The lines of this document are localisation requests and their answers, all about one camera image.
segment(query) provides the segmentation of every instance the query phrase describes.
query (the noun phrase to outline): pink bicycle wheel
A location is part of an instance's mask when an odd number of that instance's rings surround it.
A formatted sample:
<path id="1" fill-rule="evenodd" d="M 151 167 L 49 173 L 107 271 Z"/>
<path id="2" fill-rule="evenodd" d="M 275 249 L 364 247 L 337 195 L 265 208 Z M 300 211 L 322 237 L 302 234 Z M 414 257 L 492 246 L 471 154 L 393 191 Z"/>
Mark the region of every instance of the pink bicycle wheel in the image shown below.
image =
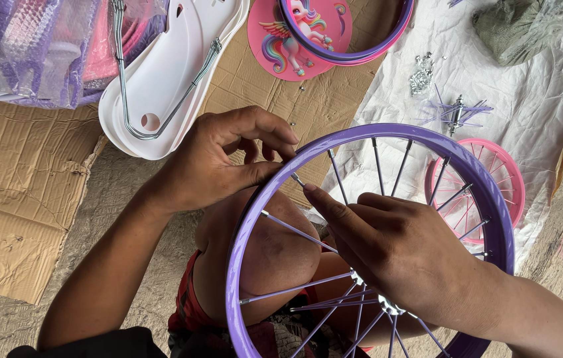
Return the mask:
<path id="1" fill-rule="evenodd" d="M 516 227 L 525 206 L 525 183 L 516 162 L 499 145 L 482 138 L 468 138 L 458 141 L 458 144 L 480 160 L 494 177 L 507 204 L 511 224 Z M 425 175 L 425 195 L 428 199 L 436 186 L 442 165 L 443 161 L 437 159 L 432 161 L 428 167 Z M 453 195 L 462 188 L 465 189 L 460 195 Z M 451 167 L 446 169 L 431 205 L 439 209 L 439 214 L 443 216 L 456 236 L 463 238 L 462 240 L 468 243 L 483 243 L 482 229 L 469 232 L 473 224 L 480 221 L 480 215 L 469 191 L 469 184 Z"/>

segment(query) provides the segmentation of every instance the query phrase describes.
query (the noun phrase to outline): pink circular disc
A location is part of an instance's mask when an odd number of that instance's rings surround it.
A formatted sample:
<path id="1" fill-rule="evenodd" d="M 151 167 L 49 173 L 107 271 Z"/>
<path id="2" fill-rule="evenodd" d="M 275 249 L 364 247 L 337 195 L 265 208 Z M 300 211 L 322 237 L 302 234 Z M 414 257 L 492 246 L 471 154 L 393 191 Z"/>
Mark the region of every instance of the pink circular disc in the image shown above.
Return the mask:
<path id="1" fill-rule="evenodd" d="M 468 138 L 460 140 L 458 143 L 480 160 L 492 175 L 509 209 L 511 224 L 515 227 L 520 221 L 525 207 L 525 184 L 516 162 L 508 152 L 488 140 Z M 439 158 L 432 161 L 428 166 L 425 175 L 425 197 L 428 200 L 438 181 L 442 163 L 443 159 Z M 439 214 L 445 219 L 456 236 L 462 237 L 475 227 L 481 219 L 469 191 L 452 199 L 453 194 L 458 192 L 465 185 L 465 182 L 456 174 L 451 164 L 450 161 L 450 166 L 445 169 L 445 174 L 439 184 L 432 206 L 438 208 L 444 205 L 446 201 L 452 200 L 439 211 Z M 482 230 L 478 229 L 471 232 L 463 240 L 468 243 L 482 244 Z"/>
<path id="2" fill-rule="evenodd" d="M 324 48 L 346 52 L 352 16 L 343 0 L 292 0 L 293 13 L 306 36 Z M 277 0 L 256 0 L 248 17 L 248 43 L 257 62 L 271 75 L 303 81 L 334 65 L 313 55 L 292 37 Z"/>

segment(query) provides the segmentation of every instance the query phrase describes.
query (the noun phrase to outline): fingernail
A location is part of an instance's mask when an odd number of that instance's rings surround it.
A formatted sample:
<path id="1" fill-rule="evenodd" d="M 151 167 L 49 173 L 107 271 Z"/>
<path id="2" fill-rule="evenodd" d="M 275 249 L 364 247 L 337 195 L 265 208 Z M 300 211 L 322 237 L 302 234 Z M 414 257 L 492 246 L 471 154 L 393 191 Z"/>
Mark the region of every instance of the fingernail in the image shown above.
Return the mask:
<path id="1" fill-rule="evenodd" d="M 311 192 L 314 191 L 315 189 L 317 189 L 317 186 L 315 184 L 308 183 L 304 185 L 304 191 Z"/>

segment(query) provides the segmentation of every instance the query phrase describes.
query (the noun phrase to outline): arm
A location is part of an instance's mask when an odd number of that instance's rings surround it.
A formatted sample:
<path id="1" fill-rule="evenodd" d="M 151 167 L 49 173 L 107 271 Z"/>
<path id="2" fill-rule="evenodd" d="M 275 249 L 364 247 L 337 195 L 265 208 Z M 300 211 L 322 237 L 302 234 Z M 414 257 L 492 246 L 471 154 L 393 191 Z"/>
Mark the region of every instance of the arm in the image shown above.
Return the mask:
<path id="1" fill-rule="evenodd" d="M 428 205 L 365 193 L 347 207 L 312 184 L 339 253 L 374 290 L 438 326 L 507 343 L 514 357 L 563 357 L 563 301 L 471 255 Z"/>
<path id="2" fill-rule="evenodd" d="M 263 142 L 266 162 L 254 142 Z M 164 167 L 134 195 L 111 228 L 62 286 L 45 316 L 38 349 L 119 329 L 171 219 L 207 207 L 274 174 L 299 140 L 281 118 L 259 107 L 198 118 Z M 242 149 L 245 165 L 228 155 Z"/>

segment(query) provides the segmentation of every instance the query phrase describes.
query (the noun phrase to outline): white tarp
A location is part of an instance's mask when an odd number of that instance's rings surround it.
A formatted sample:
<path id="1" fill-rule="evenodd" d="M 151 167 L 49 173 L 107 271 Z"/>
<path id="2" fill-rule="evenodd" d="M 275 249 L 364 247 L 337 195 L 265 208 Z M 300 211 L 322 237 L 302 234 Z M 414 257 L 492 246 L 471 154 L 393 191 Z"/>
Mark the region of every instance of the white tarp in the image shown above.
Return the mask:
<path id="1" fill-rule="evenodd" d="M 410 26 L 390 48 L 351 126 L 377 122 L 420 125 L 421 121 L 415 119 L 419 116 L 417 102 L 410 97 L 408 79 L 414 72 L 415 57 L 432 52 L 436 62 L 433 83 L 445 103 L 451 104 L 463 94 L 468 105 L 486 99 L 494 108 L 492 114 L 473 118 L 472 122 L 484 127 L 462 127 L 454 138 L 479 137 L 495 142 L 511 154 L 522 172 L 527 197 L 524 217 L 515 230 L 518 271 L 549 214 L 549 197 L 563 148 L 563 37 L 553 49 L 529 62 L 501 67 L 472 26 L 472 14 L 493 3 L 466 0 L 449 8 L 445 1 L 420 1 Z M 429 98 L 436 101 L 434 87 Z M 448 134 L 447 127 L 439 122 L 426 127 Z M 387 191 L 391 191 L 405 143 L 382 140 L 379 147 Z M 429 162 L 426 153 L 420 149 L 408 159 L 397 196 L 424 201 L 423 175 Z M 379 192 L 370 141 L 341 147 L 336 159 L 351 202 L 362 192 Z M 341 199 L 332 168 L 322 187 Z"/>

